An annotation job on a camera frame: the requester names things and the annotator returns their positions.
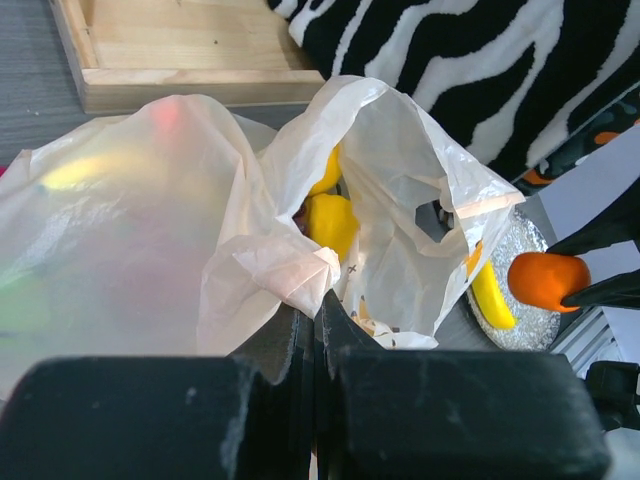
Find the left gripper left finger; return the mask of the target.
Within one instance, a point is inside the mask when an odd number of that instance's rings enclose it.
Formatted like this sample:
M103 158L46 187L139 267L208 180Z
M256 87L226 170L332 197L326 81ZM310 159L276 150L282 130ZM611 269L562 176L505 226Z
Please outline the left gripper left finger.
M226 357L32 367L1 414L5 479L304 479L313 323L283 306Z

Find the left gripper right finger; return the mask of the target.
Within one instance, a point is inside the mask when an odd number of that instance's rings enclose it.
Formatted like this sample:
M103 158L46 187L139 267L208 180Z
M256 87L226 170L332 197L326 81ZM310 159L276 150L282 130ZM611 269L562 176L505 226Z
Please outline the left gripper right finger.
M610 468L562 356L385 349L334 293L314 326L322 479L601 479Z

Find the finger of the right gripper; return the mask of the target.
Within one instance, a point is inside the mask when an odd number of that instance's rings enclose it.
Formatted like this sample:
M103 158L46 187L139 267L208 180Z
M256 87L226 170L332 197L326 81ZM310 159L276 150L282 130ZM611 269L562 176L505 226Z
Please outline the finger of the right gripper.
M580 230L549 247L565 256L586 254L614 244L639 240L639 190L627 189Z
M640 272L628 272L600 281L566 296L564 307L606 306L615 308L640 307Z

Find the fake orange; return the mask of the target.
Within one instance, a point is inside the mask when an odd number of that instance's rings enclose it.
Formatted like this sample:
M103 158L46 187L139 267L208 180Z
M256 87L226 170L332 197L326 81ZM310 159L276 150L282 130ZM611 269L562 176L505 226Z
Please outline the fake orange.
M537 308L570 313L562 301L591 285L587 264L580 258L546 252L527 252L511 263L507 277L513 297Z

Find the fake yellow banana bunch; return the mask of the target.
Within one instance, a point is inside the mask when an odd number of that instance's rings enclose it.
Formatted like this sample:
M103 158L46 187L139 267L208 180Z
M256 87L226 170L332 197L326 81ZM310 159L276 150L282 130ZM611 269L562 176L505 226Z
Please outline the fake yellow banana bunch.
M482 315L491 327L499 330L515 327L516 319L504 299L490 261L476 275L471 288Z

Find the banana print plastic bag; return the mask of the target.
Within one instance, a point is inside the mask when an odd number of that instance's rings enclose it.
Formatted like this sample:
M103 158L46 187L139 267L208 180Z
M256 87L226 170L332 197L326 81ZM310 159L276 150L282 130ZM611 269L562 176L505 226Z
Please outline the banana print plastic bag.
M336 145L344 262L293 221ZM433 348L522 199L372 78L329 80L279 130L204 95L92 120L1 178L1 394L54 357L226 355L328 293L381 345Z

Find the fake yellow bell pepper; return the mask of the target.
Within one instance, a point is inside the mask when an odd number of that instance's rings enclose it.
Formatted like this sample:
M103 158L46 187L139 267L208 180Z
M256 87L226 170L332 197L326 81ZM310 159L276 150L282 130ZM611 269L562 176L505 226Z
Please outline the fake yellow bell pepper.
M338 184L341 176L342 171L339 164L339 146L336 145L328 157L323 177L311 188L308 196L312 197L322 193L327 193Z

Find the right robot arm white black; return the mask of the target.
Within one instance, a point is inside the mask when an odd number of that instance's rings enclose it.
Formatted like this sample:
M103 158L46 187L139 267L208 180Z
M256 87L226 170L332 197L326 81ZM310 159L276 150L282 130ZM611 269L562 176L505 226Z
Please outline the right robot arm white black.
M639 183L634 182L601 213L577 232L548 249L550 253L576 257L614 244L639 240ZM565 296L565 307L639 308L639 272L622 273L583 287ZM603 428L639 428L639 366L633 363L597 361L589 368L585 386Z

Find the fake yellow lemon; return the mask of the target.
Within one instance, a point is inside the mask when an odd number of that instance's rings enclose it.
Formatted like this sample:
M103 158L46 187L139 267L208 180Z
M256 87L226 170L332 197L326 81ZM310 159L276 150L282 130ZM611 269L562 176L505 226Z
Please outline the fake yellow lemon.
M321 247L334 250L341 262L347 258L359 229L349 199L321 193L306 199L309 237Z

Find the fake purple grapes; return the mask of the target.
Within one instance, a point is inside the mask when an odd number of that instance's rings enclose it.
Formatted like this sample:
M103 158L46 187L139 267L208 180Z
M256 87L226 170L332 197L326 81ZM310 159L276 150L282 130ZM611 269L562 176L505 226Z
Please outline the fake purple grapes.
M309 206L304 202L293 215L293 221L304 236L309 236Z

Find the speckled silver plate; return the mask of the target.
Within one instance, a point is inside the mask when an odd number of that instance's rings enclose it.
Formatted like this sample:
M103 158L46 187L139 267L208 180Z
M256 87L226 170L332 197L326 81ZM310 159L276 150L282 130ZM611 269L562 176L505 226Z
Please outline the speckled silver plate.
M477 323L489 340L501 349L544 351L558 334L560 314L519 302L511 294L507 282L509 267L518 255L543 252L546 248L546 239L535 223L521 209L514 209L506 233L487 260L494 267L500 290L516 319L514 328L499 330L491 327L476 303L472 288L467 290L467 301Z

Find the orange camouflage garment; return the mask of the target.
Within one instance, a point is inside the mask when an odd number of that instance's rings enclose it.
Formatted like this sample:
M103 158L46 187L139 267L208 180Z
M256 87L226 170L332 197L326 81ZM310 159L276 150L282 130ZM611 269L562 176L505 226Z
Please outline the orange camouflage garment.
M581 126L514 185L531 196L573 170L597 149L639 123L639 83Z

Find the black white zebra garment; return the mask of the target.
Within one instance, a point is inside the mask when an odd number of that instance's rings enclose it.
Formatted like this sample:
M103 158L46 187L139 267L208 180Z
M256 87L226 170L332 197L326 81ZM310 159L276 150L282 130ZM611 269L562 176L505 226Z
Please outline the black white zebra garment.
M273 1L326 78L409 95L513 180L639 80L635 1Z

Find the wooden clothes rack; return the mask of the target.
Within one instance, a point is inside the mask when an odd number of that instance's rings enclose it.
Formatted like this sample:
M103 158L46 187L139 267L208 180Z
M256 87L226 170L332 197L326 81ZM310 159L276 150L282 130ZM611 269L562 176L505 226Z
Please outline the wooden clothes rack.
M83 110L132 112L169 95L231 107L309 102L324 80L264 1L54 1Z

